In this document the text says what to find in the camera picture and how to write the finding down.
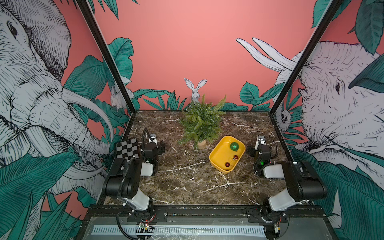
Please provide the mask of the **green glitter ball ornament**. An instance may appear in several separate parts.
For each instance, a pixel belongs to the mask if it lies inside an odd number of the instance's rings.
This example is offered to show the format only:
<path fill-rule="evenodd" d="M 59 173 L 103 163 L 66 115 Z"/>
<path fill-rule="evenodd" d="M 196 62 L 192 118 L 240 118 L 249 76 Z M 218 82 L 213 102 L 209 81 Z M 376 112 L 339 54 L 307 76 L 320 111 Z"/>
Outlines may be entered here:
<path fill-rule="evenodd" d="M 240 148 L 240 145 L 237 142 L 232 142 L 230 144 L 230 148 L 231 148 L 232 151 L 237 152 L 239 150 L 239 148 Z"/>

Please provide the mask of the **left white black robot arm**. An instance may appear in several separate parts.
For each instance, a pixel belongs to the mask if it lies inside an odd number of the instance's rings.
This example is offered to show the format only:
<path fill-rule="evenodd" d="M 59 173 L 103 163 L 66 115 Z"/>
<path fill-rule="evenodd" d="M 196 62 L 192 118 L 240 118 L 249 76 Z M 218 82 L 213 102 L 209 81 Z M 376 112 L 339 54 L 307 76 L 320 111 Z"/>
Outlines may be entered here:
<path fill-rule="evenodd" d="M 116 158 L 103 184 L 102 193 L 134 211 L 153 213 L 153 200 L 139 188 L 141 177 L 154 176 L 165 143 L 144 144 L 141 157 Z"/>

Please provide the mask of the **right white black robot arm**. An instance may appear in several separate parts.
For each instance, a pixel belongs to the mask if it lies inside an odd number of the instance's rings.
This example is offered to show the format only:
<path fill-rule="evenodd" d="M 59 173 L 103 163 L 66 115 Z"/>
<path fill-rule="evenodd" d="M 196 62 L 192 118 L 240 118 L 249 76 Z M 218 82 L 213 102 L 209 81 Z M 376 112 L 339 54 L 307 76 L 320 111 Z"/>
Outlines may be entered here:
<path fill-rule="evenodd" d="M 248 146 L 247 154 L 255 159 L 254 173 L 265 179 L 283 179 L 286 188 L 264 200 L 260 215 L 266 223 L 276 223 L 287 209 L 324 199 L 328 190 L 310 162 L 272 162 L 271 147 Z"/>

